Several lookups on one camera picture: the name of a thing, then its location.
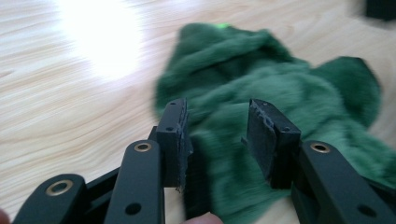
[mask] brass insert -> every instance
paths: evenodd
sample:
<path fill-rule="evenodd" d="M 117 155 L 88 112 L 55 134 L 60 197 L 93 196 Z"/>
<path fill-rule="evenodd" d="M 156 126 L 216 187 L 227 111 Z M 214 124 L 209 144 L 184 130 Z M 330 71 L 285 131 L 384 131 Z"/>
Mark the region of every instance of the brass insert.
<path fill-rule="evenodd" d="M 316 152 L 320 153 L 329 153 L 330 149 L 321 143 L 312 143 L 311 148 L 314 149 Z"/>
<path fill-rule="evenodd" d="M 138 152 L 146 152 L 149 151 L 150 149 L 151 149 L 151 144 L 149 143 L 140 143 L 134 146 L 134 150 Z"/>
<path fill-rule="evenodd" d="M 47 188 L 46 193 L 49 196 L 58 196 L 70 190 L 72 186 L 73 186 L 73 181 L 67 179 L 60 180 L 51 184 Z"/>

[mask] screw hole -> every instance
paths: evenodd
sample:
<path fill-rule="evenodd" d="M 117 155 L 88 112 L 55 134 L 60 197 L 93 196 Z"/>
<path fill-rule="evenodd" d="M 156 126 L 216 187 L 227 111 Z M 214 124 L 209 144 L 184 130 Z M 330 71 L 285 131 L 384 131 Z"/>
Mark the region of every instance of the screw hole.
<path fill-rule="evenodd" d="M 125 208 L 125 213 L 129 216 L 134 216 L 142 210 L 142 205 L 140 203 L 131 203 Z"/>
<path fill-rule="evenodd" d="M 371 207 L 369 207 L 367 205 L 364 205 L 364 204 L 359 205 L 358 206 L 358 210 L 362 214 L 366 215 L 367 217 L 376 217 L 375 210 L 373 210 L 373 208 L 371 208 Z"/>
<path fill-rule="evenodd" d="M 72 188 L 72 186 L 73 186 L 73 181 L 67 180 L 67 179 L 60 180 L 60 181 L 57 181 L 57 182 L 51 184 L 47 188 L 46 193 L 49 196 L 58 196 L 58 195 L 61 195 L 65 192 L 67 192 L 68 190 L 70 190 Z"/>
<path fill-rule="evenodd" d="M 141 143 L 134 146 L 134 150 L 138 152 L 145 152 L 145 151 L 149 151 L 150 149 L 151 149 L 151 144 L 149 143 Z"/>
<path fill-rule="evenodd" d="M 321 143 L 313 143 L 311 144 L 311 148 L 314 149 L 317 152 L 321 153 L 329 153 L 330 149 L 326 147 L 325 145 L 322 145 Z"/>

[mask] wooden floor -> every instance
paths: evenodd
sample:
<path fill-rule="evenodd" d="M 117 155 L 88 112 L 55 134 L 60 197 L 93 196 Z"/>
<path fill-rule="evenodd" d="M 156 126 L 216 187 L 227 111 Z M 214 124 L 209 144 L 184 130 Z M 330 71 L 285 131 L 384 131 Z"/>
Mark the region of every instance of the wooden floor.
<path fill-rule="evenodd" d="M 157 120 L 153 87 L 190 22 L 270 29 L 313 65 L 362 57 L 383 88 L 371 133 L 396 148 L 396 26 L 359 16 L 361 1 L 3 0 L 0 3 L 0 206 L 14 218 L 58 174 L 91 181 Z M 167 223 L 182 220 L 166 192 Z M 262 223 L 298 223 L 289 200 Z"/>

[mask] green fuzzy fabric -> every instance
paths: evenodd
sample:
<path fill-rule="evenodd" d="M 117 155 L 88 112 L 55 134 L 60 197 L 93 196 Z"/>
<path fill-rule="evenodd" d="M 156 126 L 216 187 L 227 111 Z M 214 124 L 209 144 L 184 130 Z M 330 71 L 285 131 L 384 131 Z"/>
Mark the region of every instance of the green fuzzy fabric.
<path fill-rule="evenodd" d="M 158 115 L 167 102 L 187 98 L 190 134 L 207 161 L 212 212 L 225 223 L 250 223 L 290 194 L 264 184 L 241 144 L 250 98 L 275 105 L 302 130 L 303 140 L 332 144 L 361 175 L 396 187 L 395 151 L 367 133 L 380 89 L 361 59 L 340 57 L 312 68 L 268 30 L 194 23 L 181 29 L 156 91 Z"/>

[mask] black object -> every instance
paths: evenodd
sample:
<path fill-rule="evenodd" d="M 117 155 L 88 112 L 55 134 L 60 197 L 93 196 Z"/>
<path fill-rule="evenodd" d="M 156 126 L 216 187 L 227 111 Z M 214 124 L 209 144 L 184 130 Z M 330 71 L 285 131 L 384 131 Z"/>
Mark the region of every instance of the black object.
<path fill-rule="evenodd" d="M 273 105 L 250 100 L 247 146 L 273 189 L 291 186 L 301 223 L 396 223 L 394 189 L 358 175 L 329 144 L 301 143 L 300 134 Z"/>
<path fill-rule="evenodd" d="M 148 140 L 127 147 L 119 169 L 88 184 L 79 175 L 45 181 L 13 223 L 164 223 L 163 188 L 185 187 L 187 118 L 185 99 L 170 102 Z"/>
<path fill-rule="evenodd" d="M 244 143 L 273 189 L 291 188 L 301 223 L 396 223 L 395 189 L 359 176 L 327 143 L 302 143 L 300 130 L 270 103 L 250 100 L 248 114 Z M 185 186 L 192 153 L 187 117 L 184 99 L 170 102 L 148 140 L 127 147 L 120 168 L 89 184 L 79 175 L 50 178 L 30 195 L 14 223 L 164 223 L 163 187 Z M 186 190 L 196 196 L 185 198 L 191 216 L 211 208 L 210 198 L 200 200 L 210 194 L 205 157 L 197 152 L 187 176 Z"/>
<path fill-rule="evenodd" d="M 396 19 L 396 0 L 366 0 L 366 16 L 382 21 Z"/>

